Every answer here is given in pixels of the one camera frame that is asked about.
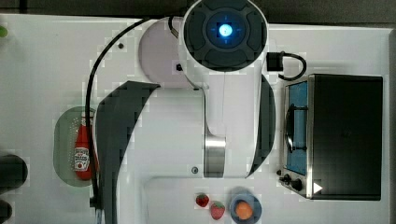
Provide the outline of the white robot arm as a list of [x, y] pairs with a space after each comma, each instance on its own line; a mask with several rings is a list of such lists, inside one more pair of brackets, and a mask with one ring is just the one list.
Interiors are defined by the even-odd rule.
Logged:
[[102, 100], [94, 133], [106, 224], [146, 224], [154, 178], [246, 178], [260, 167], [275, 128], [267, 44], [250, 0], [197, 0], [177, 37], [187, 87], [127, 81]]

